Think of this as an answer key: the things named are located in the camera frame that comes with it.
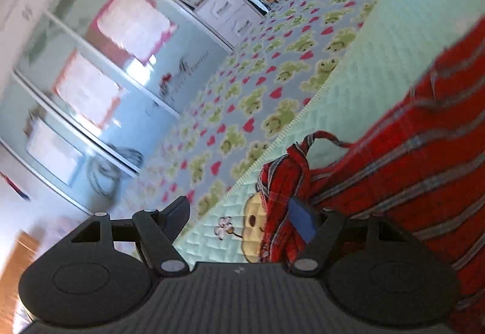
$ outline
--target red striped blanket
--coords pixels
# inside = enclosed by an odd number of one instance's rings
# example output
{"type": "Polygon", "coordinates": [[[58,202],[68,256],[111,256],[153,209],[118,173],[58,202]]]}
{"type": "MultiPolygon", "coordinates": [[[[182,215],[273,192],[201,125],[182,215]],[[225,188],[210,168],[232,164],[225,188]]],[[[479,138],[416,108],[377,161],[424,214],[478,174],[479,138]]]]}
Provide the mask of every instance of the red striped blanket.
{"type": "Polygon", "coordinates": [[[267,220],[262,261],[293,261],[305,247],[287,218],[295,195],[352,218],[383,212],[450,263],[462,299],[460,332],[485,330],[485,17],[444,51],[406,97],[355,143],[318,131],[261,170],[267,220]],[[316,138],[349,150],[310,169],[316,138]]]}

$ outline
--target gray stripe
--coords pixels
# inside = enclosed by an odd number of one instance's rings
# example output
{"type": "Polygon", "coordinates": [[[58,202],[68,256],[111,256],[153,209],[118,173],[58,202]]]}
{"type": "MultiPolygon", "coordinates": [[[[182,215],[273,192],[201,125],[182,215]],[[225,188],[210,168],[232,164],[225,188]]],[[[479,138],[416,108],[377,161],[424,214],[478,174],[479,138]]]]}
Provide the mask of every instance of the gray stripe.
{"type": "Polygon", "coordinates": [[[367,167],[363,168],[356,174],[352,175],[351,177],[347,178],[340,184],[334,186],[333,188],[313,197],[310,200],[310,204],[314,205],[321,201],[326,200],[327,198],[334,196],[341,191],[349,188],[350,186],[356,184],[360,180],[364,179],[365,177],[373,174],[380,168],[386,166],[387,164],[393,162],[397,158],[405,155],[413,150],[416,150],[431,141],[435,141],[437,139],[449,139],[453,140],[456,138],[461,138],[464,135],[471,133],[474,131],[482,122],[485,120],[485,110],[483,110],[474,120],[472,120],[469,124],[466,124],[453,132],[448,130],[430,130],[426,131],[426,133],[416,135],[409,140],[405,141],[402,145],[394,148],[391,152],[388,152],[384,156],[376,159],[374,162],[370,163],[367,167]]]}
{"type": "Polygon", "coordinates": [[[455,310],[460,311],[462,309],[465,309],[469,307],[471,304],[474,304],[478,299],[485,294],[485,287],[480,289],[478,292],[473,294],[470,297],[467,297],[465,299],[461,299],[457,304],[455,305],[455,310]]]}
{"type": "Polygon", "coordinates": [[[473,172],[478,167],[480,167],[483,162],[485,162],[485,151],[482,151],[477,157],[475,157],[471,162],[466,164],[458,165],[447,171],[444,171],[433,177],[429,177],[418,184],[414,184],[411,187],[404,189],[401,193],[387,198],[386,200],[374,205],[359,214],[352,216],[354,219],[365,219],[372,212],[385,212],[391,208],[397,207],[413,198],[421,196],[422,194],[428,193],[432,190],[437,189],[443,185],[446,185],[454,180],[460,179],[470,172],[473,172]]]}
{"type": "Polygon", "coordinates": [[[485,205],[485,194],[472,205],[469,205],[462,213],[458,216],[450,219],[446,222],[440,223],[436,226],[429,227],[427,229],[419,230],[413,233],[413,235],[420,241],[424,241],[430,238],[438,237],[440,235],[446,234],[456,230],[461,226],[466,220],[475,215],[481,208],[485,205]]]}
{"type": "Polygon", "coordinates": [[[459,260],[453,263],[453,269],[455,271],[461,270],[467,263],[475,257],[475,255],[480,251],[480,249],[485,246],[485,232],[482,236],[473,244],[473,246],[468,249],[468,252],[465,253],[459,260]]]}

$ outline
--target metal screw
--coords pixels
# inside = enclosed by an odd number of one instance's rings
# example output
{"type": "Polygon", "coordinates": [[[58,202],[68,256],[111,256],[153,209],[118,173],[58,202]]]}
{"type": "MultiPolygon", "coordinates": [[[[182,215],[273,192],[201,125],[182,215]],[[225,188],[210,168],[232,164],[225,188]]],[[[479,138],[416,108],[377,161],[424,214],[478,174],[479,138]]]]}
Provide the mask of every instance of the metal screw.
{"type": "Polygon", "coordinates": [[[300,259],[293,263],[293,266],[300,271],[315,271],[318,263],[313,259],[300,259]]]}
{"type": "Polygon", "coordinates": [[[180,260],[167,260],[160,267],[166,272],[179,272],[185,268],[185,264],[180,260]]]}

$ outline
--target white wall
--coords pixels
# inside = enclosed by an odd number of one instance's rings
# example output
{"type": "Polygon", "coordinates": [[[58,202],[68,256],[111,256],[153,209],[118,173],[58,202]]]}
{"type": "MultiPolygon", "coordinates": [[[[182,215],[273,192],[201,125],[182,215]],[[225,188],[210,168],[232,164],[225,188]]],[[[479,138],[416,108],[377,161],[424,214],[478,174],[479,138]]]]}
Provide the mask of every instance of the white wall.
{"type": "Polygon", "coordinates": [[[57,230],[61,225],[66,231],[72,230],[69,227],[74,228],[78,222],[86,220],[87,215],[47,187],[1,144],[0,171],[31,198],[31,201],[23,200],[4,179],[0,178],[0,272],[2,272],[20,231],[49,242],[53,239],[53,229],[57,230]]]}

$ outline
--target red heart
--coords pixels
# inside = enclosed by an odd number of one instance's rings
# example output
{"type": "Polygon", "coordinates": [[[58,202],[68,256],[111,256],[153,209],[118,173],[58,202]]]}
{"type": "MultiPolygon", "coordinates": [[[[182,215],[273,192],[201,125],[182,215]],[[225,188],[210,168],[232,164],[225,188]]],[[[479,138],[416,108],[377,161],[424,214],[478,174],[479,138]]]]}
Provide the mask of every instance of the red heart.
{"type": "Polygon", "coordinates": [[[279,88],[273,90],[270,94],[270,97],[272,99],[279,99],[281,97],[281,92],[283,91],[283,88],[280,86],[279,88]]]}
{"type": "Polygon", "coordinates": [[[330,26],[330,27],[327,27],[323,32],[321,32],[320,34],[321,35],[327,35],[327,34],[331,34],[333,33],[333,27],[330,26]]]}
{"type": "Polygon", "coordinates": [[[185,197],[187,197],[190,202],[193,202],[193,196],[195,194],[196,194],[196,191],[192,189],[190,192],[187,193],[187,195],[185,197]]]}
{"type": "Polygon", "coordinates": [[[260,76],[258,79],[258,82],[256,82],[256,86],[261,85],[265,80],[266,78],[264,76],[260,76]]]}
{"type": "Polygon", "coordinates": [[[300,60],[306,60],[306,59],[311,59],[312,57],[314,56],[313,52],[310,51],[310,52],[305,52],[304,54],[302,54],[302,56],[300,57],[300,60]]]}
{"type": "Polygon", "coordinates": [[[246,132],[246,133],[252,133],[253,130],[254,130],[254,118],[251,118],[249,119],[245,124],[244,126],[242,127],[242,129],[246,132]]]}
{"type": "Polygon", "coordinates": [[[217,162],[210,166],[210,171],[212,172],[212,175],[219,174],[219,168],[221,168],[221,164],[222,162],[217,162]]]}

